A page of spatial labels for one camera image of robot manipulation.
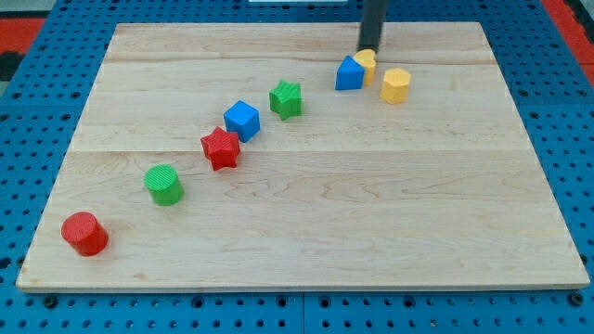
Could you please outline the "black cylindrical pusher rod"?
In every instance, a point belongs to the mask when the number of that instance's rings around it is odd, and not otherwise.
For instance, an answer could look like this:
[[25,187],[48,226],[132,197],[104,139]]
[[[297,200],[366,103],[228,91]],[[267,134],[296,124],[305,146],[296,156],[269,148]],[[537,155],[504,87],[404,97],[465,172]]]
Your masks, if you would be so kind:
[[364,0],[359,25],[357,50],[379,51],[383,23],[386,19],[388,0]]

